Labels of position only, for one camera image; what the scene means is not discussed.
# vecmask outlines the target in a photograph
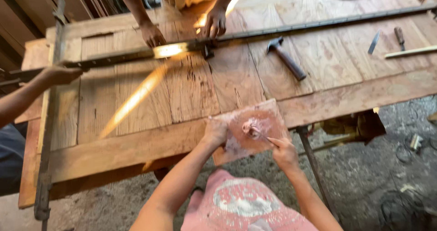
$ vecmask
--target workbench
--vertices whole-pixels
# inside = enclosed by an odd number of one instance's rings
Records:
[[[238,0],[226,34],[420,5],[418,0]],[[169,42],[198,37],[204,11],[148,10]],[[298,82],[269,40],[215,50],[215,57],[181,53],[164,60],[91,69],[58,86],[52,132],[52,199],[172,165],[202,138],[205,117],[275,98],[288,128],[437,93],[437,54],[384,59],[406,49],[437,45],[437,23],[427,14],[308,31],[285,37],[282,46],[307,73]],[[381,36],[369,55],[378,30]],[[26,44],[22,69],[49,65],[54,29]],[[131,14],[64,27],[65,61],[145,46]],[[120,106],[153,73],[155,86],[104,139],[99,134]],[[41,96],[17,122],[29,121],[19,207],[33,205],[41,153]]]

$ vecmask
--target chisel handle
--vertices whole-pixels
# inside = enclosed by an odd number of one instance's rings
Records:
[[[275,51],[278,54],[279,58],[285,63],[287,68],[293,73],[293,75],[299,81],[305,79],[306,77],[305,72],[302,71],[302,69],[298,66],[298,64],[296,64],[296,62],[281,46],[276,46]]]
[[[401,27],[395,27],[395,35],[396,38],[398,39],[399,44],[403,45],[405,43],[405,39]]]

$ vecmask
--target hammer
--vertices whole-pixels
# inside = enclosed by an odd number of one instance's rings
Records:
[[[267,46],[267,53],[269,53],[270,51],[275,51],[278,54],[279,58],[285,63],[287,68],[293,73],[293,75],[299,81],[302,81],[303,79],[305,79],[306,74],[290,57],[290,55],[288,55],[287,52],[285,52],[284,49],[281,47],[283,41],[284,39],[281,36],[279,38],[271,40],[269,42],[269,45]]]

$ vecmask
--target pink t-shirt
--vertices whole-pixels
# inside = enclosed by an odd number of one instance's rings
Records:
[[[222,169],[210,175],[205,193],[193,193],[181,230],[317,231],[262,182],[235,178]]]

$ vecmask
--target blue jeans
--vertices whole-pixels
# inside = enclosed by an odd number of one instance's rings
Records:
[[[25,143],[12,124],[0,129],[0,196],[20,190]]]

